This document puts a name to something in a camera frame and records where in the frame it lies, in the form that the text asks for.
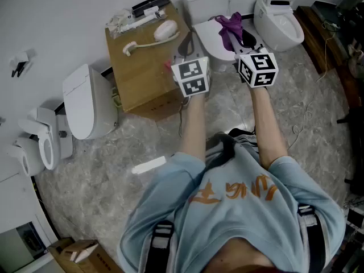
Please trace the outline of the purple cloth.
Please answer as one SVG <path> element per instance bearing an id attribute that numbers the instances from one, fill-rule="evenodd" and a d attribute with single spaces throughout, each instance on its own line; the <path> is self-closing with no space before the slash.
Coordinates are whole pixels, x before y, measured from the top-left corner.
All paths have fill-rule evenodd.
<path id="1" fill-rule="evenodd" d="M 219 15 L 215 17 L 215 21 L 222 26 L 222 29 L 218 34 L 222 37 L 222 42 L 226 50 L 234 51 L 229 33 L 233 34 L 233 36 L 238 40 L 238 43 L 242 46 L 242 15 L 239 12 L 233 13 L 230 18 Z"/>

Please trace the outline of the cream long-handled toilet brush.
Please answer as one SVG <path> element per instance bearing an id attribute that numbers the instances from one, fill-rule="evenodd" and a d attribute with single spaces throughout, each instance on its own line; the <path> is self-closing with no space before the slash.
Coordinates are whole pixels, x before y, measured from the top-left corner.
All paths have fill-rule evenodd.
<path id="1" fill-rule="evenodd" d="M 134 49 L 137 49 L 137 48 L 148 48 L 148 47 L 158 46 L 158 45 L 161 45 L 161 44 L 164 44 L 164 43 L 167 43 L 167 42 L 170 42 L 170 41 L 176 39 L 179 35 L 180 35 L 180 33 L 177 32 L 173 36 L 171 36 L 170 38 L 168 38 L 166 40 L 162 40 L 162 41 L 154 42 L 154 43 L 150 43 L 150 44 L 138 44 L 137 42 L 133 41 L 133 42 L 130 42 L 127 45 L 125 45 L 124 48 L 123 48 L 123 50 L 122 50 L 122 52 L 126 56 L 131 56 L 131 52 Z"/>

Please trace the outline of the large brown cardboard box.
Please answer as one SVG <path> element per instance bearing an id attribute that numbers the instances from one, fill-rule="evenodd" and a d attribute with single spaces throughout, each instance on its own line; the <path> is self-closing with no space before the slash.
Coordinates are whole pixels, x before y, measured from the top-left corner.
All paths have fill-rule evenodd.
<path id="1" fill-rule="evenodd" d="M 192 32 L 173 4 L 165 8 L 163 19 L 154 19 L 114 38 L 105 30 L 107 46 L 123 111 L 154 121 L 167 118 L 180 110 L 184 97 L 173 79 L 173 72 L 164 67 L 164 62 L 179 64 L 198 58 L 175 58 L 177 47 L 188 32 Z M 180 35 L 167 43 L 148 48 L 137 48 L 131 56 L 122 50 L 130 42 L 154 43 L 155 30 L 166 20 L 174 20 Z"/>

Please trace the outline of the large white open-lid toilet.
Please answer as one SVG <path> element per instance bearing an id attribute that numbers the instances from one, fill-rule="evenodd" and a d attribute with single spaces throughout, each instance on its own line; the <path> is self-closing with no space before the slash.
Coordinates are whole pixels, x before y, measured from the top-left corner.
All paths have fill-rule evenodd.
<path id="1" fill-rule="evenodd" d="M 257 0 L 255 3 L 255 29 L 274 51 L 283 52 L 304 41 L 303 29 L 293 14 L 294 1 Z"/>

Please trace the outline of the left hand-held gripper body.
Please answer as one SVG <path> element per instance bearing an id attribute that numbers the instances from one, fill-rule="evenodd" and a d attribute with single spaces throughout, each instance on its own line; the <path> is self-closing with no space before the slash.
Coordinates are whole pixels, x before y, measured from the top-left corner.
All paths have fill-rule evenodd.
<path id="1" fill-rule="evenodd" d="M 184 97 L 203 94 L 210 87 L 210 64 L 207 56 L 171 66 L 173 79 Z"/>

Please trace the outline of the brown cardboard box white flaps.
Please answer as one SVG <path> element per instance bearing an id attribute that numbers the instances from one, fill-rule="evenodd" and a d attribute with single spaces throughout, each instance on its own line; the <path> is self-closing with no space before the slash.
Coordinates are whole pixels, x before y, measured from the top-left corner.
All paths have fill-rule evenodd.
<path id="1" fill-rule="evenodd" d="M 124 273 L 96 240 L 63 238 L 47 250 L 65 273 Z"/>

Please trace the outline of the dark wooden bench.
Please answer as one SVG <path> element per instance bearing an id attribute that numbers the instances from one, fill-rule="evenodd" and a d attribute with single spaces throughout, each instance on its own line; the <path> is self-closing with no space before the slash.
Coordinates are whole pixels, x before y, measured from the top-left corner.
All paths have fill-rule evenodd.
<path id="1" fill-rule="evenodd" d="M 323 21 L 311 7 L 299 6 L 293 14 L 303 29 L 302 45 L 317 73 L 321 75 L 325 71 L 335 69 L 344 88 L 349 107 L 364 106 L 364 91 L 349 71 L 349 57 L 339 40 L 339 33 L 323 28 Z"/>

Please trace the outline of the black wall hook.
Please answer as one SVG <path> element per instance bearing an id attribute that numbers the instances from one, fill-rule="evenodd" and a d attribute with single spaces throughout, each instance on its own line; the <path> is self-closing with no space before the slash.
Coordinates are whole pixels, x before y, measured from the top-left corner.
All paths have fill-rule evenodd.
<path id="1" fill-rule="evenodd" d="M 9 61 L 11 77 L 19 78 L 23 73 L 26 73 L 33 65 L 36 55 L 35 49 L 30 48 L 13 56 Z"/>

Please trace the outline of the white cabinet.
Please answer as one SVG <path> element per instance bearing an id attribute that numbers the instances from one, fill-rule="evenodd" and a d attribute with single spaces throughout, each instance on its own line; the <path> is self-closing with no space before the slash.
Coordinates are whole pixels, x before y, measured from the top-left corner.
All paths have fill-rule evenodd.
<path id="1" fill-rule="evenodd" d="M 34 178 L 0 180 L 0 273 L 64 273 L 48 251 L 58 240 Z"/>

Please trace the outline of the person's left forearm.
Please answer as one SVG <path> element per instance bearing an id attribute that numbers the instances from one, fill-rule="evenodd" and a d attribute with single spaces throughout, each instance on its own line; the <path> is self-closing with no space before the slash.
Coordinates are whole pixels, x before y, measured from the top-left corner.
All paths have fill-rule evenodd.
<path id="1" fill-rule="evenodd" d="M 204 93 L 191 97 L 191 101 L 187 107 L 187 117 L 179 151 L 205 162 L 206 128 Z"/>

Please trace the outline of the white open-seat toilet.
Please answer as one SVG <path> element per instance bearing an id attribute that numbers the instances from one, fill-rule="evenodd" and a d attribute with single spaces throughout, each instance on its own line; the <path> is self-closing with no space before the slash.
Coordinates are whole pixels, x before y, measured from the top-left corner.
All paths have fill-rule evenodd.
<path id="1" fill-rule="evenodd" d="M 38 137 L 40 157 L 46 169 L 54 170 L 61 160 L 72 156 L 72 133 L 65 115 L 37 107 L 28 113 L 27 118 L 20 119 L 18 125 Z"/>

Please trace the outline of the person's light blue t-shirt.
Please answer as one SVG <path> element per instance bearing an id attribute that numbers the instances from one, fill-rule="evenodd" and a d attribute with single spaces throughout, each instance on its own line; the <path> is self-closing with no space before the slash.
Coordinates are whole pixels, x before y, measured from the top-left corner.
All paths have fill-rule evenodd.
<path id="1" fill-rule="evenodd" d="M 278 269 L 324 268 L 341 246 L 337 203 L 290 156 L 268 170 L 254 136 L 218 134 L 205 162 L 177 152 L 163 164 L 130 214 L 117 250 L 121 267 L 146 268 L 158 223 L 173 225 L 174 273 L 200 273 L 229 240 L 247 240 Z"/>

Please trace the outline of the dark grey tray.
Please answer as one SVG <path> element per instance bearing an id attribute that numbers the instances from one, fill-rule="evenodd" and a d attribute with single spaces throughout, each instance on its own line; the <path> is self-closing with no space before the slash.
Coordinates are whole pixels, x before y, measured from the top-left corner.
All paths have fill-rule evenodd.
<path id="1" fill-rule="evenodd" d="M 144 11 L 152 7 L 162 7 L 170 3 L 170 0 L 145 0 L 135 6 L 133 6 L 132 14 L 138 18 L 144 14 Z"/>

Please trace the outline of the white toilet with tank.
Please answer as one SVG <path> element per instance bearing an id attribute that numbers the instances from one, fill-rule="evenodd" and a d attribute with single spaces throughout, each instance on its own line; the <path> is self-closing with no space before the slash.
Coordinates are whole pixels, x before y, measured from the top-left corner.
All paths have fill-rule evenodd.
<path id="1" fill-rule="evenodd" d="M 219 32 L 222 25 L 215 18 L 222 15 L 230 18 L 231 0 L 183 0 L 187 21 L 197 34 L 204 54 L 209 57 L 210 67 L 224 72 L 235 62 L 232 51 L 226 50 Z"/>

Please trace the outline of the white closed-lid smart toilet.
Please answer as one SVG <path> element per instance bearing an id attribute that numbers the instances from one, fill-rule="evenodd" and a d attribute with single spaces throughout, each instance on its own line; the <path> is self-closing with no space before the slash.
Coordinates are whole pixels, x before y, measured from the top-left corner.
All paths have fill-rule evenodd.
<path id="1" fill-rule="evenodd" d="M 68 124 L 76 139 L 100 138 L 116 128 L 118 111 L 111 83 L 91 66 L 82 65 L 63 81 L 63 97 Z"/>

